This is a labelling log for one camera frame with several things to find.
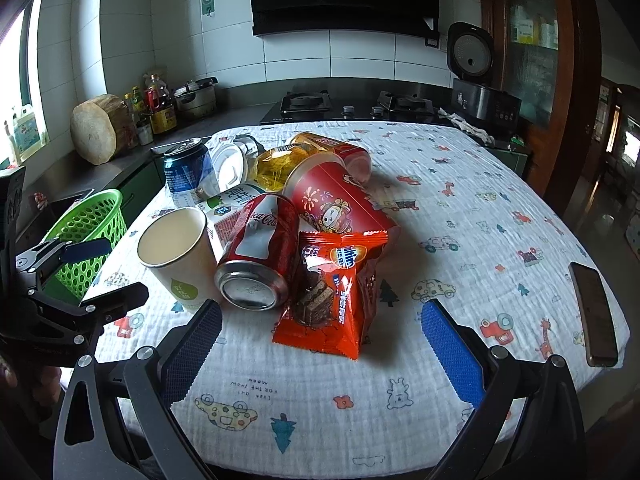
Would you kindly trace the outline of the blue drink can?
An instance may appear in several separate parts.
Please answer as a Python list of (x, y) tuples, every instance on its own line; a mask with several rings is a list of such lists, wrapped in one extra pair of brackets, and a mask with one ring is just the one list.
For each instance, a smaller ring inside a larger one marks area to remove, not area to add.
[(206, 143), (193, 138), (171, 145), (163, 154), (165, 181), (171, 193), (195, 190), (213, 171)]

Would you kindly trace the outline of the white milk carton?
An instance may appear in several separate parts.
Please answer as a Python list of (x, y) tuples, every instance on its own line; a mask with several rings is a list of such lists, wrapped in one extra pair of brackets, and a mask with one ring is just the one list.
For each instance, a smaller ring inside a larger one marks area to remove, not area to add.
[(209, 198), (199, 198), (194, 191), (170, 193), (169, 197), (177, 207), (198, 207), (206, 214), (210, 244), (219, 261), (244, 205), (263, 192), (254, 183), (242, 183)]

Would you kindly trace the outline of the white plastic lid cup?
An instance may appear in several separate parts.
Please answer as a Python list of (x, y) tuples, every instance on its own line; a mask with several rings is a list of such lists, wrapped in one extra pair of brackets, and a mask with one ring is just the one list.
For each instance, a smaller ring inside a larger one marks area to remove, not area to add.
[(244, 183), (257, 157), (265, 151), (254, 136), (239, 134), (229, 142), (222, 142), (208, 151), (208, 164), (196, 188), (201, 200)]

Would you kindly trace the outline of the red coca-cola can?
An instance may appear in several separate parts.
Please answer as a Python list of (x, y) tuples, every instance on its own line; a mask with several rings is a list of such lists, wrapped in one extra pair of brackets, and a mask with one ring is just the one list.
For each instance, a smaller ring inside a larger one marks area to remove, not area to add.
[(291, 295), (299, 241), (293, 203), (277, 193), (252, 198), (240, 211), (231, 240), (215, 273), (215, 284), (229, 304), (265, 311)]

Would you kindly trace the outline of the yellow tea bottle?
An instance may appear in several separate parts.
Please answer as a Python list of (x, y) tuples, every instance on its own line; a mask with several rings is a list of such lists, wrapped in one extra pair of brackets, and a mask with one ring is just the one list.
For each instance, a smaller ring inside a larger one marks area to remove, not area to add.
[(331, 154), (358, 184), (371, 177), (371, 157), (365, 148), (317, 133), (297, 133), (288, 142), (259, 154), (248, 165), (248, 178), (266, 191), (280, 192), (292, 172), (307, 158)]

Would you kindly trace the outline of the red wafer snack wrapper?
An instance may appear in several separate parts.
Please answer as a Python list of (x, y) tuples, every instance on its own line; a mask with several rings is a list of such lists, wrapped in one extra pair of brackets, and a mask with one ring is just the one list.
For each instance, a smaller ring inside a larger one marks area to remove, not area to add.
[(376, 266), (387, 242), (385, 231), (300, 234), (295, 296), (272, 341), (358, 359), (376, 315)]

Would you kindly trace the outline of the red paper cup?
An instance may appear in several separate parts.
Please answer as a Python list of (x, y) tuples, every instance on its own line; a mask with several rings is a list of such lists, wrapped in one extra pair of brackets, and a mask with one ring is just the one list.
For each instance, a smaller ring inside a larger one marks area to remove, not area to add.
[(321, 232), (335, 234), (384, 231), (388, 246), (400, 227), (330, 152), (305, 158), (291, 172), (282, 190), (298, 214)]

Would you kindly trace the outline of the black kitchen sink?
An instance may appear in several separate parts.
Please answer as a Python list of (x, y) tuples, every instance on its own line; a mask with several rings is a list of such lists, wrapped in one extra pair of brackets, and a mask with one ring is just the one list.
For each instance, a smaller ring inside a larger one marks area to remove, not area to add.
[(63, 217), (76, 203), (81, 202), (94, 192), (93, 188), (59, 198), (51, 203), (47, 203), (35, 214), (23, 229), (17, 234), (15, 251), (20, 254), (40, 243), (47, 232), (55, 225), (59, 218)]

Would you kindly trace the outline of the black smartphone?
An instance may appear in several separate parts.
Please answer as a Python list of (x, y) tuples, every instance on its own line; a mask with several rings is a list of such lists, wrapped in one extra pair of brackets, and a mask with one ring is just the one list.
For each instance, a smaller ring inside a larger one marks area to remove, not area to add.
[(578, 262), (571, 262), (568, 270), (582, 321), (587, 362), (591, 367), (614, 367), (618, 362), (617, 341), (600, 274)]

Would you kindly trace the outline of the round wooden chopping block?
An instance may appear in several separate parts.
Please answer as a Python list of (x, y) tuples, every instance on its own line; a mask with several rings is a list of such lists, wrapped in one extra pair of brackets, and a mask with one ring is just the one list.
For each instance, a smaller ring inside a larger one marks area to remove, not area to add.
[(93, 166), (103, 165), (138, 144), (128, 106), (112, 94), (96, 96), (74, 107), (70, 137), (78, 155)]

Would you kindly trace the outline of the small seasoning jar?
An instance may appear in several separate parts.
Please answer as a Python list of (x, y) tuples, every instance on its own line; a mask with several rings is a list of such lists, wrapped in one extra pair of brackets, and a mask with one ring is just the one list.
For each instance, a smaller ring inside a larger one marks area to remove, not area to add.
[(151, 144), (153, 142), (153, 129), (149, 116), (141, 114), (136, 126), (139, 144), (142, 146)]

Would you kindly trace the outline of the white patterned tablecloth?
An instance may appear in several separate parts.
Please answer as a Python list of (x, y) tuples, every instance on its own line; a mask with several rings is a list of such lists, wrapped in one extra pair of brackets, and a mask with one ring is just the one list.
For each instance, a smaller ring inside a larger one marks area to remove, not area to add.
[(592, 258), (552, 209), (460, 130), (401, 122), (311, 122), (364, 148), (368, 193), (399, 226), (376, 267), (378, 312), (356, 360), (276, 344), (278, 310), (222, 309), (222, 330), (172, 407), (221, 479), (381, 477), (435, 465), (472, 408), (420, 326), (439, 300), (488, 346), (522, 360), (559, 354), (577, 389), (588, 364), (570, 264)]

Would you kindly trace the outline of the steel cooking pot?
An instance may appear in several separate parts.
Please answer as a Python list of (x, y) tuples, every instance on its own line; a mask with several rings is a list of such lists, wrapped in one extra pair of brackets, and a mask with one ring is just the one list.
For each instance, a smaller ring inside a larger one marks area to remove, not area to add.
[(212, 116), (217, 109), (216, 77), (187, 81), (179, 87), (174, 98), (180, 114), (189, 120)]

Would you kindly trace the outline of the black rice cooker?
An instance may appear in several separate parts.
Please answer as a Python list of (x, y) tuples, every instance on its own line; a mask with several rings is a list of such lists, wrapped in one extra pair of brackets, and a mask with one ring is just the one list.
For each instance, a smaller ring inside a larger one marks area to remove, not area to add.
[(451, 106), (474, 126), (493, 136), (514, 133), (521, 100), (494, 88), (495, 47), (484, 28), (454, 22), (448, 28), (447, 64), (454, 74)]

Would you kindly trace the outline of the wooden shelf cabinet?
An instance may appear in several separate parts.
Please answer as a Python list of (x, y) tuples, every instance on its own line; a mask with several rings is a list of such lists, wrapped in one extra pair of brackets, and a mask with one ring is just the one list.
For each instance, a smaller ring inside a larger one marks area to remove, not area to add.
[(564, 214), (591, 142), (602, 47), (596, 0), (480, 0), (495, 41), (494, 83), (521, 101), (525, 180)]

